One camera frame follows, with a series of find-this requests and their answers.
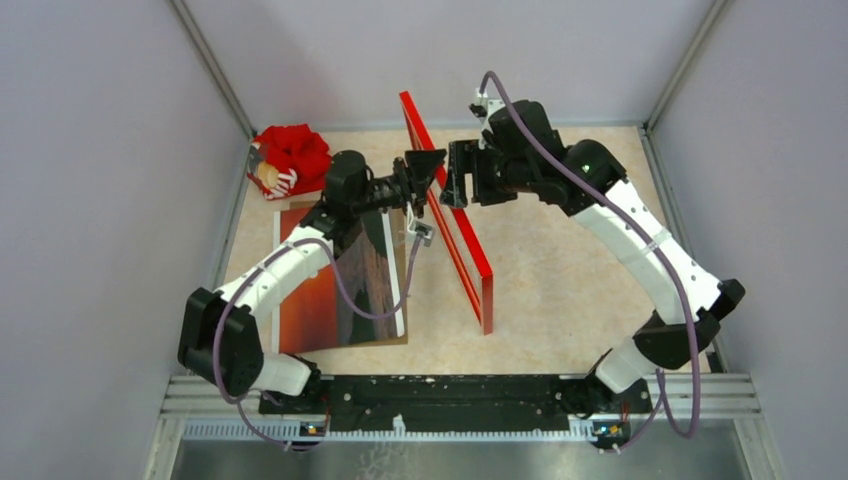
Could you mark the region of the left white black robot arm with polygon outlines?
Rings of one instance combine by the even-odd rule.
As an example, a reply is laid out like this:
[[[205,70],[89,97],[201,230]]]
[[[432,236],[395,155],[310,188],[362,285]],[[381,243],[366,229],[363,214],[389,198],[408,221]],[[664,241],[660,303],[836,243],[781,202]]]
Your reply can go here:
[[[337,272],[337,261],[360,235],[365,214],[400,210],[411,253],[429,245],[433,228],[421,219],[446,157],[444,149],[409,150],[394,159],[391,174],[377,177],[360,152],[335,154],[320,199],[287,238],[237,279],[190,294],[179,363],[215,385],[228,404],[252,391],[272,391],[297,413],[314,410],[321,397],[311,380],[316,367],[295,355],[265,353],[258,321],[325,268]]]

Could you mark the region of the red wooden picture frame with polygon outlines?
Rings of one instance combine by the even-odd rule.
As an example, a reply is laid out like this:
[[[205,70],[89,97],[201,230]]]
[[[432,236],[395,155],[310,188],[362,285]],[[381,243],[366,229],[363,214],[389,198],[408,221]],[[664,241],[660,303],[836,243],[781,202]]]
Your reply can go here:
[[[414,150],[448,146],[433,140],[409,91],[401,91],[399,101]],[[428,193],[428,205],[482,334],[490,335],[494,331],[494,270],[465,211],[439,201],[447,186],[447,177],[447,165],[436,171]]]

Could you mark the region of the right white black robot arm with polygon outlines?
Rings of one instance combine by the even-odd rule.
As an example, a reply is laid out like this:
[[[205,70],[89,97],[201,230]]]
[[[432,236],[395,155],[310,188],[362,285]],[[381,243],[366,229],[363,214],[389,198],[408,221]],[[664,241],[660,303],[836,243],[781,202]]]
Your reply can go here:
[[[469,109],[480,137],[450,142],[440,203],[490,206],[533,193],[594,234],[654,305],[649,320],[590,370],[589,404],[612,412],[637,381],[658,368],[677,370],[703,351],[744,298],[744,286],[698,265],[649,211],[616,157],[595,140],[564,144],[539,102],[480,96]]]

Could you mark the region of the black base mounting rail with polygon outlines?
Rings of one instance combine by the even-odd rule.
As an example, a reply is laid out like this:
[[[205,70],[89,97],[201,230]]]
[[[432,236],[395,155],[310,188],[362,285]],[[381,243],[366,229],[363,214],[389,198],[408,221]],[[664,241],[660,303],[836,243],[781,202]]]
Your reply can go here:
[[[333,433],[388,431],[401,419],[417,433],[567,430],[579,420],[622,420],[653,408],[646,381],[615,394],[582,375],[336,375],[297,397],[261,399],[263,415],[317,416]]]

